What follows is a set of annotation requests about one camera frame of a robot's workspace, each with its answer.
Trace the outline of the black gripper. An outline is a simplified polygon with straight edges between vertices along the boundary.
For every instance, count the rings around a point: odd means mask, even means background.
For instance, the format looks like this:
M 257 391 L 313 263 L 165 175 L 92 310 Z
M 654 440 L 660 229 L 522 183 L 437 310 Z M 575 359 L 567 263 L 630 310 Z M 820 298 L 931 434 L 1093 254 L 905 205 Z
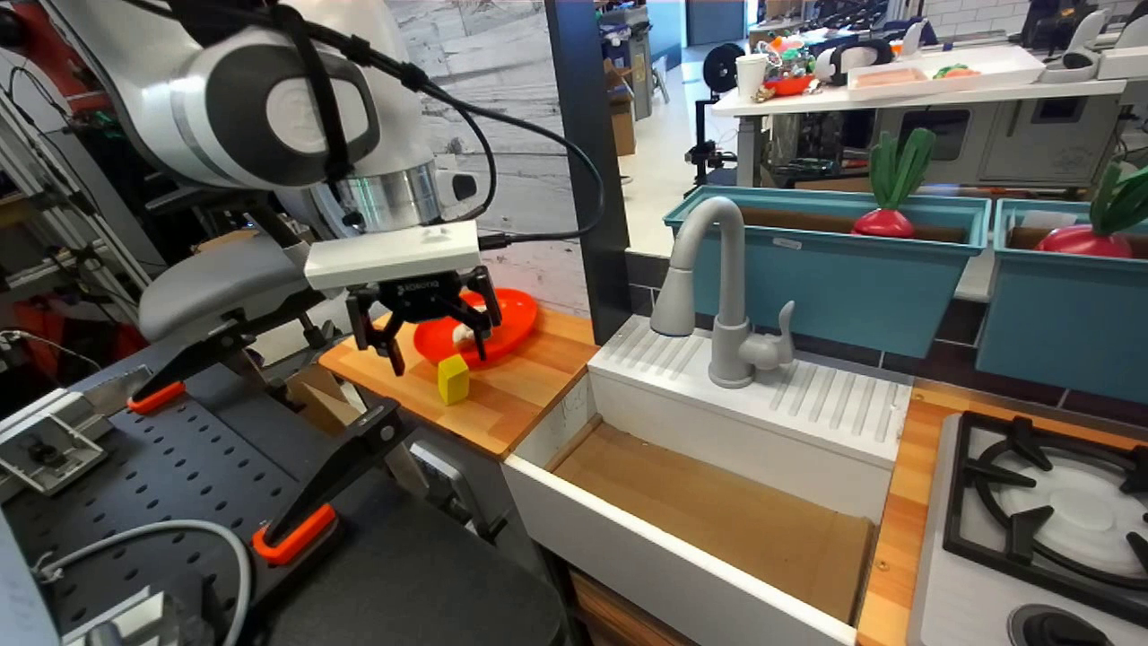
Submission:
M 390 317 L 376 328 L 368 310 L 384 304 Z M 355 349 L 372 349 L 390 364 L 390 373 L 406 373 L 406 357 L 397 349 L 400 322 L 424 322 L 452 317 L 470 330 L 470 349 L 476 359 L 488 359 L 488 339 L 501 328 L 501 304 L 490 286 L 476 272 L 430 272 L 406 281 L 380 281 L 355 286 L 349 296 L 351 339 Z

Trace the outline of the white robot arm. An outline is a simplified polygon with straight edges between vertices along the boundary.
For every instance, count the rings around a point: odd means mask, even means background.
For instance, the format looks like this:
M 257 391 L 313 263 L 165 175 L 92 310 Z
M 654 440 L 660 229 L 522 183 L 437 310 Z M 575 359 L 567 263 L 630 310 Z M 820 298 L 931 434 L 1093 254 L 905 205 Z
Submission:
M 421 321 L 483 335 L 490 310 L 476 223 L 433 200 L 421 96 L 384 0 L 45 0 L 92 64 L 129 143 L 161 174 L 245 195 L 400 186 L 412 208 L 380 229 L 306 243 L 266 229 L 165 271 L 141 298 L 141 335 L 172 377 L 221 364 L 329 296 L 376 351 Z

